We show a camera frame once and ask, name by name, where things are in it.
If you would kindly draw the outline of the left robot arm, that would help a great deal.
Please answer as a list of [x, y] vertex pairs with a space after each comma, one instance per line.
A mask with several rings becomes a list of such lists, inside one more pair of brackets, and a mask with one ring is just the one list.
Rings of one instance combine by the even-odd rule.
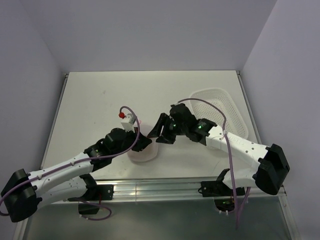
[[104, 138], [75, 157], [42, 170], [15, 171], [1, 192], [0, 202], [13, 223], [32, 216], [39, 208], [62, 200], [98, 199], [98, 185], [92, 173], [112, 163], [130, 150], [141, 152], [152, 140], [135, 129], [114, 128]]

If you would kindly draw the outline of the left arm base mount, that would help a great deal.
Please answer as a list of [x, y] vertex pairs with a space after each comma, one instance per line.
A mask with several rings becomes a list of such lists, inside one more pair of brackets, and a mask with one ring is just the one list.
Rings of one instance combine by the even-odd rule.
[[[88, 221], [102, 221], [111, 217], [112, 210], [103, 205], [102, 201], [110, 201], [113, 199], [113, 184], [97, 184], [90, 174], [83, 174], [80, 178], [84, 181], [86, 191], [79, 199], [78, 213], [81, 218]], [[107, 210], [108, 214], [102, 218], [93, 218], [90, 215], [96, 215], [99, 210]]]

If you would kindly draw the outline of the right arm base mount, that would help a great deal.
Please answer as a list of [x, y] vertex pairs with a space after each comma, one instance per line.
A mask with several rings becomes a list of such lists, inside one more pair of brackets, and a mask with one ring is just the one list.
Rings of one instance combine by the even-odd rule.
[[235, 200], [233, 189], [223, 183], [229, 168], [224, 169], [216, 180], [202, 181], [197, 190], [203, 198], [214, 198], [216, 211], [220, 215], [228, 215], [235, 212]]

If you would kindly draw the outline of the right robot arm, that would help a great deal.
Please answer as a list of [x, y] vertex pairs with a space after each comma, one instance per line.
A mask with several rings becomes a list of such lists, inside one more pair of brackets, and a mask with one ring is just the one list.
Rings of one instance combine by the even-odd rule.
[[269, 195], [277, 195], [290, 171], [279, 145], [266, 146], [226, 132], [209, 119], [196, 118], [183, 103], [172, 105], [169, 114], [162, 113], [147, 136], [155, 138], [157, 143], [170, 145], [177, 136], [186, 136], [208, 149], [230, 153], [248, 164], [248, 168], [238, 171], [224, 169], [209, 186], [214, 196], [231, 195], [233, 188], [237, 194], [244, 195], [244, 189], [252, 187], [258, 187]]

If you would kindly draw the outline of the white mesh laundry bag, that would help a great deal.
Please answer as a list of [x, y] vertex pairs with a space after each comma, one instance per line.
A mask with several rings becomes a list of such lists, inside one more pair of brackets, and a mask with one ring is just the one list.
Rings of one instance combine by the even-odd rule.
[[[142, 122], [141, 120], [139, 120], [138, 122], [140, 125], [140, 133], [147, 137], [153, 127], [145, 122]], [[158, 154], [159, 145], [158, 143], [156, 143], [155, 138], [151, 138], [151, 140], [152, 143], [140, 152], [136, 152], [133, 150], [128, 151], [126, 153], [128, 158], [134, 163], [143, 163], [154, 159]]]

